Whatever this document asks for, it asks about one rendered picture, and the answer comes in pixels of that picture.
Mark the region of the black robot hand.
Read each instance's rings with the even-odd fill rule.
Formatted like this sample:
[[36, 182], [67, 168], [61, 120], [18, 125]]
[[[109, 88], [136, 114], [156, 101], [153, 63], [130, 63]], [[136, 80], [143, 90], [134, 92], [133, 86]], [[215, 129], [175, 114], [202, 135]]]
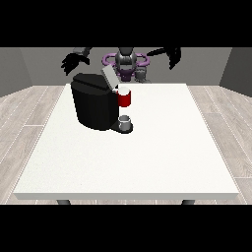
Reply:
[[80, 62], [84, 62], [89, 65], [90, 59], [81, 54], [69, 53], [62, 61], [61, 68], [66, 75], [69, 75], [79, 65]]
[[181, 59], [180, 47], [163, 47], [147, 53], [149, 57], [166, 54], [169, 58], [169, 69], [172, 69]]

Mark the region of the small grey coffee pod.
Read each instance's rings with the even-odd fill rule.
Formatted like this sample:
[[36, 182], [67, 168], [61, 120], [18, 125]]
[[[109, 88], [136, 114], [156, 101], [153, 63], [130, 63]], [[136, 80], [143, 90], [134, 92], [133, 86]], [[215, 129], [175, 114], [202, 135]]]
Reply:
[[146, 80], [146, 75], [147, 75], [147, 68], [138, 67], [135, 71], [135, 81], [143, 83]]

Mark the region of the pale grey machine lid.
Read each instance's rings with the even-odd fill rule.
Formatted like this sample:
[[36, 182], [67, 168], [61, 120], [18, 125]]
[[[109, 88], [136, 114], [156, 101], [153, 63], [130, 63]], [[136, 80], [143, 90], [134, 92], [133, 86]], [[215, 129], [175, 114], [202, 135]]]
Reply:
[[101, 73], [112, 90], [114, 90], [116, 86], [120, 83], [111, 65], [103, 67], [101, 69]]

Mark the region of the black coffee machine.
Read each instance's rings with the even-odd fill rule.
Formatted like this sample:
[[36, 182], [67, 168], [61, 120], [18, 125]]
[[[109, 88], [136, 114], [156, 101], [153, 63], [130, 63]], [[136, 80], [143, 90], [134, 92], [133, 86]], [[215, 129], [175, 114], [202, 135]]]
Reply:
[[133, 131], [119, 129], [119, 106], [117, 91], [112, 90], [103, 75], [79, 73], [73, 77], [71, 90], [78, 120], [84, 126], [99, 130], [114, 130], [121, 134]]

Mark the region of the red pod holder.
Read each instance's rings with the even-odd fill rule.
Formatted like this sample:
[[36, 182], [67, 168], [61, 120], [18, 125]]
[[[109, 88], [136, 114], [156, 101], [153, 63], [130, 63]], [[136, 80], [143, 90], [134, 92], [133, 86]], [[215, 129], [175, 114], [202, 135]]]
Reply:
[[131, 104], [131, 91], [128, 88], [119, 88], [117, 91], [117, 97], [119, 106], [127, 107]]

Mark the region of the small grey cup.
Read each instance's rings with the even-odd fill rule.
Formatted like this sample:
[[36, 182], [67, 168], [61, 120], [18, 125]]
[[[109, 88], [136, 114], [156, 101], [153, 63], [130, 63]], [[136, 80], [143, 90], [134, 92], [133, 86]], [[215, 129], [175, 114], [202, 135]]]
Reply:
[[122, 131], [127, 131], [131, 127], [131, 119], [128, 115], [121, 115], [118, 118], [119, 129]]

